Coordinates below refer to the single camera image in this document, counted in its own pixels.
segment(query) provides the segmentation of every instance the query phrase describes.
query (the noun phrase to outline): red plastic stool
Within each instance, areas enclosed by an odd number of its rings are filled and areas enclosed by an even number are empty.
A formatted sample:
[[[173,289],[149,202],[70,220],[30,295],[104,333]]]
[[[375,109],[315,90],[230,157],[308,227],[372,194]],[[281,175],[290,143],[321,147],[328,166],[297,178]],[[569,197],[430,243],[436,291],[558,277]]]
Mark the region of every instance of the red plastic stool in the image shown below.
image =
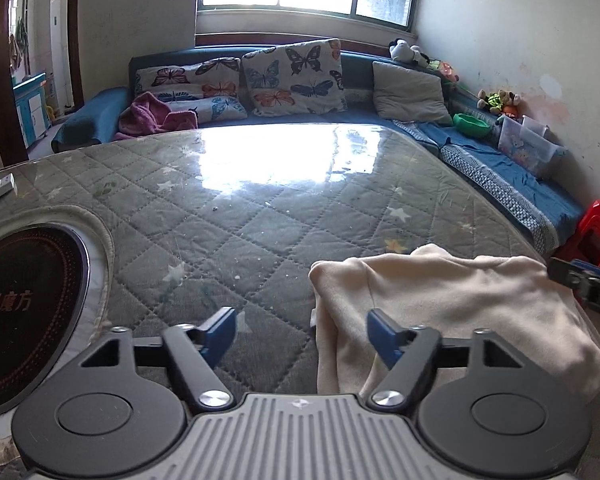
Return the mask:
[[[596,200],[578,222],[576,232],[554,254],[570,262],[584,260],[600,267],[600,200]]]

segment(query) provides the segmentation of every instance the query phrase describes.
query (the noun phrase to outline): blue cabinet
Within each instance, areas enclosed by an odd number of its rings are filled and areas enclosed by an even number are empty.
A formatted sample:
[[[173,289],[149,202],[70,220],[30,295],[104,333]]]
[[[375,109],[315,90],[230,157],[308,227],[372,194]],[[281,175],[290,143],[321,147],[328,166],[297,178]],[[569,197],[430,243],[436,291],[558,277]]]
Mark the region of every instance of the blue cabinet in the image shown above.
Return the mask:
[[[20,129],[27,148],[51,126],[46,114],[45,79],[46,75],[42,73],[13,87]]]

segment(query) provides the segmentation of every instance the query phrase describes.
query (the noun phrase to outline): window frame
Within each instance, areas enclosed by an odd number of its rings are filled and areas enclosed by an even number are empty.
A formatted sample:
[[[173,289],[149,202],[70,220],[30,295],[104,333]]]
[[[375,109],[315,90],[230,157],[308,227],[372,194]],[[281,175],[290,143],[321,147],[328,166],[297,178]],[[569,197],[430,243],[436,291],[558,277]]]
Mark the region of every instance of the window frame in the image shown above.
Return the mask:
[[[403,32],[411,32],[413,28],[413,20],[415,14],[417,0],[411,0],[409,5],[409,18],[407,20],[406,25],[400,25],[399,23],[394,22],[386,22],[385,20],[379,20],[377,18],[372,18],[369,16],[362,16],[356,13],[356,7],[358,6],[358,0],[351,0],[351,9],[348,14],[343,12],[333,12],[330,10],[319,10],[319,9],[307,9],[304,7],[284,7],[280,4],[273,6],[266,5],[205,5],[203,0],[198,0],[198,10],[220,10],[220,9],[257,9],[257,10],[293,10],[295,12],[309,12],[312,14],[321,14],[324,16],[333,16],[335,18],[348,18],[350,20],[356,20],[357,22],[363,23],[372,23],[375,25],[381,25],[387,28],[394,28],[396,30],[400,30]]]

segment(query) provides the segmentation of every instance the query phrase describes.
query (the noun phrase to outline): silver screw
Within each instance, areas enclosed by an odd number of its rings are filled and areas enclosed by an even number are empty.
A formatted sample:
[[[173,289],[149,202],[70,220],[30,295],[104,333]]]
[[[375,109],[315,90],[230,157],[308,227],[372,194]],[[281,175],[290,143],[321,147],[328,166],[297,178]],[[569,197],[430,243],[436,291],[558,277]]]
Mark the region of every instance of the silver screw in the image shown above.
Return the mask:
[[[371,400],[378,406],[397,406],[404,402],[404,395],[395,390],[387,390],[373,394]]]
[[[220,408],[231,401],[231,395],[220,390],[209,390],[200,394],[200,403],[210,408]]]

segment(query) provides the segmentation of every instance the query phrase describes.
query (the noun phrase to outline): butterfly print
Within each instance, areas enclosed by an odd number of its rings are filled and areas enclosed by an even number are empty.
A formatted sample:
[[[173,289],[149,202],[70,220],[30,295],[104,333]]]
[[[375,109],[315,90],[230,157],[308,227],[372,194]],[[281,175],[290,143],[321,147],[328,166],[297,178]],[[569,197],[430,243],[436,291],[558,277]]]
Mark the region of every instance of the butterfly print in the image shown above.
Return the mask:
[[[340,59],[340,40],[329,40],[331,55],[336,61]]]
[[[333,81],[325,79],[317,85],[291,85],[291,91],[303,95],[304,97],[325,97],[329,93],[329,89],[333,86]]]
[[[156,95],[163,103],[173,103],[176,101],[197,101],[200,99],[189,92],[162,92]]]
[[[247,59],[251,59],[252,57],[256,57],[257,54],[271,54],[273,51],[275,51],[276,47],[272,46],[271,48],[265,48],[263,50],[254,50],[253,52],[247,52],[244,57]]]
[[[134,88],[136,92],[136,97],[138,97],[142,93],[142,82],[140,81],[140,74],[136,74],[136,86]]]
[[[251,88],[275,88],[280,84],[277,78],[280,73],[280,60],[272,62],[263,73],[253,68],[245,68],[244,74],[247,76]]]
[[[229,95],[236,97],[238,94],[235,91],[235,83],[218,83],[216,86],[203,84],[202,95],[205,97],[215,97],[217,95]]]
[[[299,74],[305,66],[310,66],[314,69],[314,72],[321,72],[320,61],[320,45],[314,46],[306,57],[302,57],[295,50],[290,47],[285,49],[286,56],[291,60],[291,75]]]
[[[342,74],[337,70],[329,70],[329,75],[336,80],[338,88],[340,90],[344,90],[344,85],[342,84]]]
[[[273,93],[263,92],[253,96],[262,106],[270,108],[275,105],[283,106],[285,103],[296,104],[296,100],[291,97],[289,90],[276,90]]]
[[[151,86],[188,84],[183,68],[161,68]]]
[[[235,108],[239,112],[247,113],[238,99],[233,97],[214,97],[211,99],[211,120],[215,121],[228,108]]]
[[[210,59],[205,61],[196,69],[196,75],[203,75],[209,72],[212,68],[218,68],[220,65],[224,65],[234,72],[240,72],[240,60],[235,57],[219,57],[218,59]]]

